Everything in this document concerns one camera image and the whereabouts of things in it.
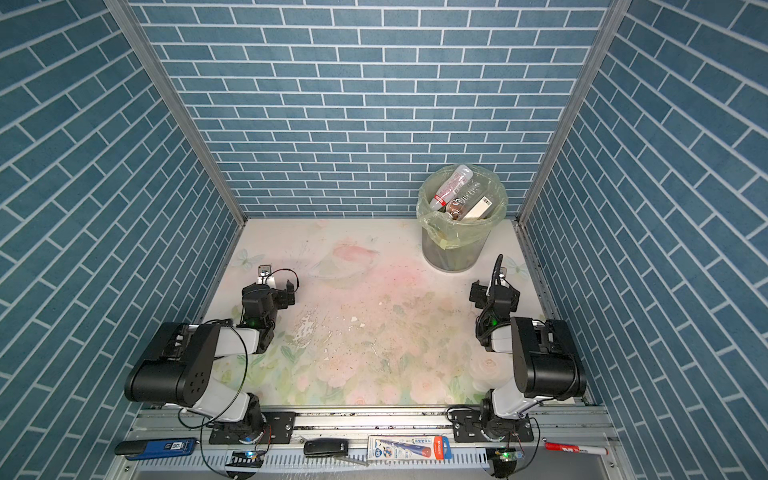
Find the clear crushed water bottle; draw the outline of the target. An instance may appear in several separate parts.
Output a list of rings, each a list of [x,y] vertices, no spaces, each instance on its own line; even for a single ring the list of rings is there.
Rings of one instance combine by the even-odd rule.
[[[486,190],[487,182],[485,180],[474,180],[465,185],[451,202],[464,203],[470,207]]]

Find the pink label red cap bottle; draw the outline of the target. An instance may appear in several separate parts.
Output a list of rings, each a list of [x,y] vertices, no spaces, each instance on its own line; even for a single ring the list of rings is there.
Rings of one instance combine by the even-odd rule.
[[[441,184],[429,206],[433,211],[446,207],[473,178],[474,172],[466,165],[459,165],[450,177]]]

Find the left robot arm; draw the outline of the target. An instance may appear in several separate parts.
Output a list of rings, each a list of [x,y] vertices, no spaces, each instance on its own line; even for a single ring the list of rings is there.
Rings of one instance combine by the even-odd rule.
[[[265,423],[258,398],[212,378],[218,359],[266,352],[280,310],[293,306],[298,280],[277,288],[270,276],[242,289],[238,320],[214,319],[198,325],[161,324],[128,374],[125,397],[137,403],[175,404],[224,423],[260,430]]]

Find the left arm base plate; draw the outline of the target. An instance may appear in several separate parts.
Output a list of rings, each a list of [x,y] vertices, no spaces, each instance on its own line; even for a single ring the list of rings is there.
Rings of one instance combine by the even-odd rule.
[[[216,422],[209,437],[211,445],[288,444],[296,413],[292,411],[248,414],[238,422]]]

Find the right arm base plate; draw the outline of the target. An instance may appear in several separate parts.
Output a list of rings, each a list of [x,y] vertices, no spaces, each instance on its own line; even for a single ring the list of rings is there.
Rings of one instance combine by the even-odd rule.
[[[525,419],[503,419],[470,407],[449,408],[445,412],[458,443],[532,442],[531,423]]]

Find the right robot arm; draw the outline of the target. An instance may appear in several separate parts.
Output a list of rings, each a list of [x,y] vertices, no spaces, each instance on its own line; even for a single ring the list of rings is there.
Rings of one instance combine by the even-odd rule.
[[[584,395],[587,375],[568,324],[538,321],[514,314],[520,292],[499,280],[490,286],[474,282],[469,301],[480,310],[475,338],[488,352],[511,361],[512,379],[492,388],[482,401],[481,418],[517,421],[548,400]]]

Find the brown coffee bottle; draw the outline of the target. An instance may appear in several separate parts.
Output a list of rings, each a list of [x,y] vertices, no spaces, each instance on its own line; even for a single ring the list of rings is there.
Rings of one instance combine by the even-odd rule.
[[[446,213],[454,221],[462,220],[469,210],[469,207],[464,203],[451,202],[446,206]]]

